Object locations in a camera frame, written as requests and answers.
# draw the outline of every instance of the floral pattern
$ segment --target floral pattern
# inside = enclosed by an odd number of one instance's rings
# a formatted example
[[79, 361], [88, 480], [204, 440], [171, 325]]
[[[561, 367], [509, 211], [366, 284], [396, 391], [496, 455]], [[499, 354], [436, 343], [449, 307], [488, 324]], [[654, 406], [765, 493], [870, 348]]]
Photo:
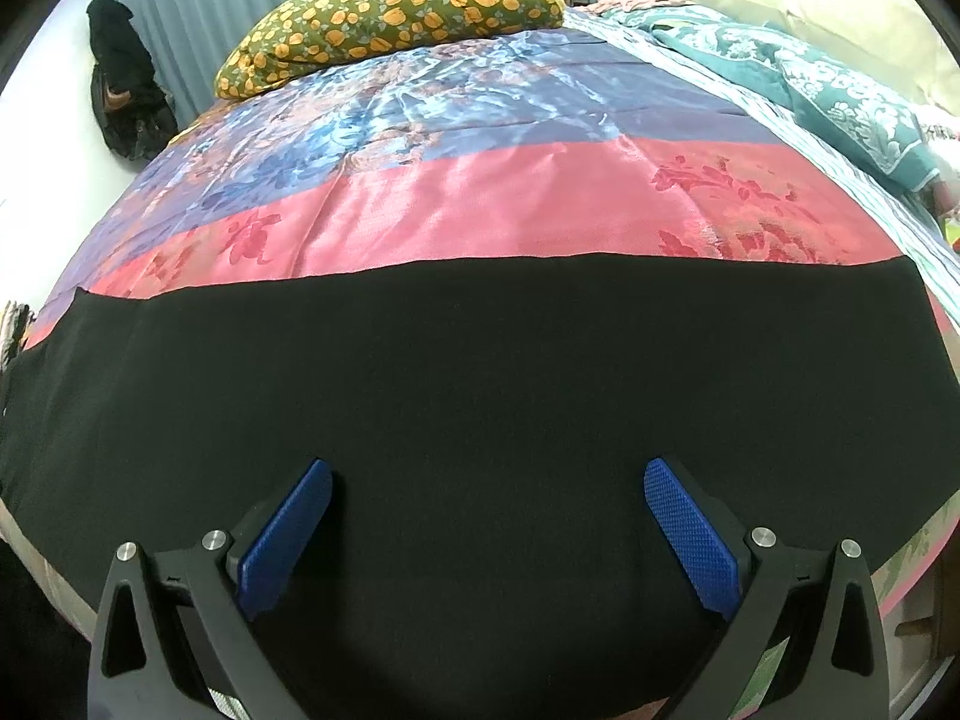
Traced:
[[753, 178], [736, 178], [725, 157], [716, 167], [694, 167], [678, 155], [674, 165], [656, 171], [651, 183], [658, 191], [716, 189], [726, 200], [709, 217], [685, 220], [682, 235], [659, 230], [659, 248], [669, 257], [841, 265], [858, 245], [856, 237], [811, 213], [789, 182], [783, 195], [766, 191]]
[[797, 124], [894, 194], [939, 175], [906, 100], [808, 43], [729, 21], [663, 28], [653, 13], [646, 25], [666, 47], [793, 111]]
[[242, 259], [254, 260], [258, 265], [265, 265], [269, 260], [263, 258], [263, 250], [267, 247], [270, 236], [269, 227], [280, 221], [280, 214], [260, 216], [260, 209], [254, 208], [253, 213], [243, 221], [234, 221], [227, 228], [227, 242], [221, 250], [229, 251], [229, 263], [236, 265]]

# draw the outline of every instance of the textured blue pad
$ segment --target textured blue pad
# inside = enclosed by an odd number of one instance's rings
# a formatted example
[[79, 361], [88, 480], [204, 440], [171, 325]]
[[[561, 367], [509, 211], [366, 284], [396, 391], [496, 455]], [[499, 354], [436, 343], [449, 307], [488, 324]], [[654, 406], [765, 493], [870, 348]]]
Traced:
[[280, 600], [294, 565], [333, 495], [333, 475], [315, 460], [237, 565], [237, 603], [248, 620]]
[[663, 460], [647, 464], [643, 494], [700, 603], [733, 618], [740, 606], [736, 560]]

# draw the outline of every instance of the black bracket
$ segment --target black bracket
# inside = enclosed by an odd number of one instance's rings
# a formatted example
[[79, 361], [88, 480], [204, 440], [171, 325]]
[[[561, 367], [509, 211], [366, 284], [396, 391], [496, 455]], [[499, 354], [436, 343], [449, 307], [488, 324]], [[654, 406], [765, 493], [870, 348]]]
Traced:
[[[182, 608], [192, 608], [229, 685], [253, 720], [308, 720], [264, 658], [248, 618], [269, 608], [329, 503], [321, 461], [296, 470], [232, 532], [148, 556], [134, 542], [113, 558], [88, 672], [90, 720], [223, 720], [195, 659]], [[260, 537], [280, 529], [280, 550]], [[256, 570], [257, 579], [245, 578]]]
[[[90, 658], [90, 720], [222, 720], [194, 658], [184, 607], [195, 610], [230, 694], [249, 717], [308, 720], [247, 621], [278, 594], [260, 578], [289, 576], [328, 504], [332, 480], [326, 466], [320, 471], [320, 485], [299, 500], [309, 468], [232, 532], [212, 531], [191, 548], [148, 556], [127, 542], [117, 550]], [[818, 552], [789, 547], [765, 528], [748, 531], [676, 461], [648, 464], [644, 488], [704, 605], [730, 620], [658, 720], [727, 720], [764, 651], [786, 637], [757, 720], [887, 716], [880, 613], [855, 542]], [[296, 527], [284, 531], [285, 517]], [[263, 549], [264, 533], [277, 536], [277, 529], [284, 550]]]
[[[767, 528], [747, 530], [719, 501], [703, 493], [678, 461], [652, 461], [647, 478], [663, 473], [664, 466], [686, 498], [673, 507], [661, 498], [651, 508], [688, 576], [702, 568], [704, 560], [702, 554], [685, 555], [680, 543], [685, 526], [694, 526], [688, 517], [699, 517], [696, 525], [718, 526], [714, 533], [733, 557], [727, 559], [728, 565], [735, 562], [742, 568], [742, 557], [749, 555], [751, 566], [749, 575], [740, 575], [745, 593], [731, 623], [685, 687], [659, 711], [658, 720], [727, 720], [764, 651], [786, 635], [789, 642], [774, 682], [752, 717], [888, 717], [880, 611], [859, 545], [844, 539], [832, 552], [803, 550], [781, 543]], [[679, 511], [685, 506], [688, 511]]]

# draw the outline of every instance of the metal screw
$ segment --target metal screw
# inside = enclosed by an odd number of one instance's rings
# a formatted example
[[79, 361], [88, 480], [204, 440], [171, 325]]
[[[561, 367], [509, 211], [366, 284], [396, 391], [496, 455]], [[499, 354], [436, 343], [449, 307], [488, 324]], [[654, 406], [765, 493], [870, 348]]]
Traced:
[[776, 533], [769, 528], [754, 528], [750, 533], [750, 538], [758, 547], [772, 547], [776, 544]]
[[860, 545], [852, 538], [844, 538], [840, 542], [840, 549], [847, 557], [860, 557]]
[[210, 531], [203, 537], [203, 549], [214, 552], [227, 543], [227, 534], [223, 531]]
[[132, 541], [124, 541], [117, 547], [117, 560], [127, 562], [134, 555], [136, 555], [136, 544]]

